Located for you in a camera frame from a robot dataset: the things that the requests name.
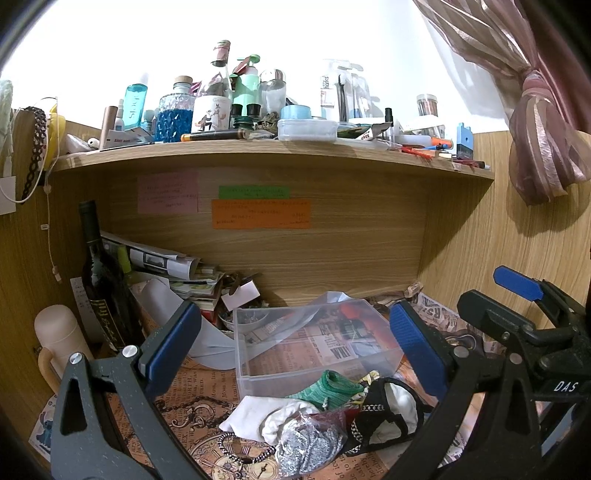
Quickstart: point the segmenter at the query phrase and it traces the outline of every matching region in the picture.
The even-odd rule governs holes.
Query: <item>metal screw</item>
[[[523,359],[521,358],[521,355],[518,353],[511,353],[509,355],[509,360],[511,361],[512,364],[515,364],[515,365],[519,365],[523,361]]]
[[[76,365],[80,360],[82,360],[82,354],[80,352],[75,352],[70,355],[70,363],[72,365]]]
[[[123,348],[123,356],[125,358],[131,358],[136,353],[138,353],[138,348],[135,345],[128,345],[125,348]]]
[[[465,346],[459,345],[453,349],[453,354],[458,358],[466,358],[470,352]]]

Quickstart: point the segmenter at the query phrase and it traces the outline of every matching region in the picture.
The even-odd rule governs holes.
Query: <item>black face mask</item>
[[[408,432],[407,421],[398,409],[394,407],[393,411],[388,404],[386,384],[394,384],[402,387],[413,397],[417,412],[417,426],[413,432]],[[349,437],[342,451],[347,456],[355,456],[360,453],[374,452],[397,443],[412,440],[414,435],[423,426],[424,414],[431,412],[432,409],[431,406],[425,405],[417,393],[406,383],[395,378],[378,378],[369,386],[368,394],[361,407],[361,412],[359,412],[349,428]],[[381,443],[370,443],[369,441],[372,435],[374,435],[376,430],[385,421],[394,423],[400,432],[397,433],[396,429],[393,429],[394,431],[388,435],[391,438]]]

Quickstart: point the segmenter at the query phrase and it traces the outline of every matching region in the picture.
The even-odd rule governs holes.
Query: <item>green sock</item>
[[[358,383],[352,382],[340,373],[325,370],[316,383],[286,398],[309,401],[317,408],[322,408],[328,399],[326,410],[331,410],[344,405],[353,395],[362,391],[363,387]]]

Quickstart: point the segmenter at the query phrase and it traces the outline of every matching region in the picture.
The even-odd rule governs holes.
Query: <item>beige mug handle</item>
[[[37,360],[37,364],[39,365],[39,371],[41,372],[41,376],[47,382],[47,385],[53,390],[53,393],[57,395],[60,391],[60,383],[61,379],[57,376],[55,370],[51,366],[51,359],[53,358],[53,353],[49,348],[43,347],[41,352],[39,352],[39,359]]]

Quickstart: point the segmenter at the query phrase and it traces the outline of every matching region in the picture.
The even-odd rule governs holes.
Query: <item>clock face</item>
[[[189,454],[213,480],[275,480],[280,477],[275,457],[258,463],[242,464],[224,455],[217,446],[221,433],[197,442]],[[228,451],[245,460],[260,455],[268,448],[264,443],[234,438],[225,443]]]

